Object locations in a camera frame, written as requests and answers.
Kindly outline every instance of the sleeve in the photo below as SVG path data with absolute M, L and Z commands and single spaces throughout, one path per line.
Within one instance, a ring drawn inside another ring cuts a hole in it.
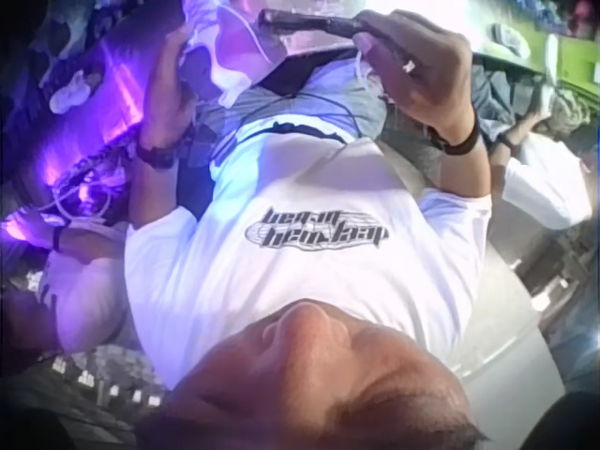
M 491 196 L 465 199 L 430 190 L 419 203 L 425 221 L 437 237 L 437 279 L 459 333 L 469 321 L 479 293 Z
M 184 207 L 135 231 L 127 230 L 125 280 L 129 303 L 159 299 L 188 242 L 193 236 L 196 218 Z
M 591 207 L 577 208 L 580 204 L 578 199 L 569 202 L 558 181 L 511 157 L 506 165 L 502 199 L 525 211 L 545 227 L 564 230 L 590 216 Z

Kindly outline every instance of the man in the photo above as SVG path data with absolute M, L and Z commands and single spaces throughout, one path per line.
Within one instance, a ring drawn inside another ring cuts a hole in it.
M 489 120 L 482 127 L 495 142 L 489 157 L 494 191 L 546 228 L 564 230 L 597 210 L 598 158 L 597 152 L 578 158 L 564 142 L 534 132 L 541 124 L 554 130 L 567 126 L 559 117 L 569 115 L 568 103 L 559 99 L 554 108 L 545 105 L 549 89 L 536 86 L 530 110 L 512 127 Z M 568 128 L 577 128 L 581 120 Z
M 359 19 L 388 37 L 356 43 L 389 96 L 448 141 L 442 189 L 418 205 L 371 139 L 330 115 L 294 115 L 291 100 L 242 124 L 239 144 L 213 159 L 214 198 L 198 223 L 176 205 L 169 161 L 194 108 L 176 73 L 189 30 L 167 36 L 134 160 L 126 282 L 142 346 L 173 392 L 140 425 L 141 448 L 481 441 L 441 362 L 473 309 L 491 208 L 472 55 L 464 37 L 411 13 Z M 411 73 L 395 46 L 414 58 Z
M 50 254 L 37 294 L 11 286 L 3 294 L 9 354 L 31 356 L 7 372 L 42 354 L 87 352 L 107 343 L 136 348 L 123 267 L 126 222 L 107 227 L 78 220 L 57 228 L 33 208 L 14 220 L 31 245 Z

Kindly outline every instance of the white cloth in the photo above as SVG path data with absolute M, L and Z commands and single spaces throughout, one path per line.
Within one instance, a ring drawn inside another ring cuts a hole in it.
M 74 221 L 69 227 L 94 231 L 117 242 L 126 238 L 127 225 L 108 228 L 89 221 Z M 135 334 L 133 322 L 127 318 L 124 273 L 123 260 L 100 258 L 82 264 L 51 251 L 37 296 L 54 310 L 58 340 L 65 353 L 94 349 L 106 343 L 119 326 L 122 327 L 119 335 L 124 340 Z
M 491 139 L 509 129 L 488 125 L 494 128 Z M 508 161 L 502 199 L 551 230 L 571 228 L 593 213 L 581 160 L 563 142 L 537 133 L 529 133 L 518 159 Z
M 179 207 L 127 236 L 134 321 L 169 388 L 221 340 L 303 298 L 400 330 L 441 358 L 457 341 L 489 197 L 431 191 L 418 206 L 371 140 L 263 134 L 211 173 L 200 223 Z

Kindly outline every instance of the black wristband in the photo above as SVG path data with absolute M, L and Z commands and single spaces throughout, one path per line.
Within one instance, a ring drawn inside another ring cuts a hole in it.
M 479 142 L 479 138 L 481 136 L 481 132 L 479 131 L 479 119 L 477 118 L 477 112 L 475 112 L 474 117 L 475 121 L 472 127 L 471 134 L 465 142 L 460 143 L 459 145 L 450 145 L 450 143 L 447 140 L 441 138 L 440 135 L 434 130 L 434 132 L 432 133 L 433 135 L 431 137 L 433 144 L 440 150 L 442 150 L 446 155 L 450 155 L 451 157 L 462 157 L 471 153 L 471 151 Z
M 60 235 L 63 233 L 66 227 L 54 227 L 52 230 L 52 250 L 60 253 Z
M 504 145 L 506 145 L 508 148 L 510 148 L 511 153 L 513 154 L 518 152 L 518 149 L 520 147 L 520 145 L 514 145 L 512 142 L 510 142 L 510 139 L 508 139 L 508 137 L 504 133 L 500 133 L 498 135 L 498 137 L 496 138 L 496 142 L 503 143 Z

